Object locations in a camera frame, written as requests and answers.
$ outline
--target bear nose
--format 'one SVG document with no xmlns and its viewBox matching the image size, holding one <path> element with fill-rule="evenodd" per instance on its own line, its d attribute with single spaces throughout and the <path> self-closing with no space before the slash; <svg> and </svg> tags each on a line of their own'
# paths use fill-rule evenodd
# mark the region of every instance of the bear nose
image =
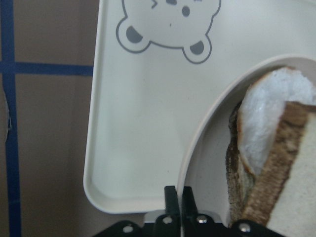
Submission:
<svg viewBox="0 0 316 237">
<path fill-rule="evenodd" d="M 176 5 L 177 0 L 166 0 L 166 3 L 171 4 L 171 5 Z"/>
</svg>

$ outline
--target cartoon bear face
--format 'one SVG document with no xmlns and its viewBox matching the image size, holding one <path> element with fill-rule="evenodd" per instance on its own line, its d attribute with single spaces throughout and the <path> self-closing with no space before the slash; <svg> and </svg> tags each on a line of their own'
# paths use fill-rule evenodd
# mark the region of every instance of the cartoon bear face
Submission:
<svg viewBox="0 0 316 237">
<path fill-rule="evenodd" d="M 180 48 L 192 63 L 211 53 L 208 32 L 221 0 L 122 0 L 125 17 L 117 39 L 129 52 L 140 53 L 151 43 Z"/>
</svg>

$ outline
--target bear ear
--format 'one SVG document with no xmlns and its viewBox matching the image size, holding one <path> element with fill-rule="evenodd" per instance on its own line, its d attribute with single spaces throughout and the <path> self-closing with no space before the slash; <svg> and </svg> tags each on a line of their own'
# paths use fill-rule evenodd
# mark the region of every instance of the bear ear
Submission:
<svg viewBox="0 0 316 237">
<path fill-rule="evenodd" d="M 204 36 L 200 41 L 195 44 L 183 47 L 185 57 L 191 63 L 202 63 L 211 55 L 212 44 L 208 36 Z"/>
<path fill-rule="evenodd" d="M 150 41 L 135 29 L 128 18 L 124 18 L 119 22 L 117 39 L 124 49 L 133 53 L 140 53 L 146 50 L 150 44 Z"/>
</svg>

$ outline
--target white tray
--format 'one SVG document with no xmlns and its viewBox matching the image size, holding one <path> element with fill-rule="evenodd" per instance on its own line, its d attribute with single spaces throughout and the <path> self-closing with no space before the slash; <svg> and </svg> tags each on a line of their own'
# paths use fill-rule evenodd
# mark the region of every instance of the white tray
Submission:
<svg viewBox="0 0 316 237">
<path fill-rule="evenodd" d="M 91 203 L 110 213 L 164 208 L 163 187 L 176 185 L 209 106 L 262 60 L 315 56 L 315 23 L 314 0 L 100 0 L 84 168 Z"/>
</svg>

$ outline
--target metal screw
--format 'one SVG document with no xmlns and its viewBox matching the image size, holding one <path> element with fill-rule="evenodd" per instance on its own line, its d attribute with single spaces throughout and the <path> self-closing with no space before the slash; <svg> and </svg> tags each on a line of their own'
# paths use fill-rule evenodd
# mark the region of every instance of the metal screw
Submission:
<svg viewBox="0 0 316 237">
<path fill-rule="evenodd" d="M 162 220 L 165 224 L 171 224 L 172 223 L 172 218 L 170 216 L 166 216 Z"/>
<path fill-rule="evenodd" d="M 207 216 L 205 216 L 205 215 L 198 216 L 197 222 L 199 222 L 200 224 L 205 224 L 207 222 Z"/>
<path fill-rule="evenodd" d="M 133 230 L 134 230 L 134 228 L 132 226 L 124 226 L 124 228 L 123 228 L 123 232 L 125 234 L 131 233 Z"/>
<path fill-rule="evenodd" d="M 240 231 L 242 231 L 244 233 L 250 232 L 250 230 L 251 230 L 250 225 L 247 223 L 240 223 L 239 229 L 240 229 Z"/>
</svg>

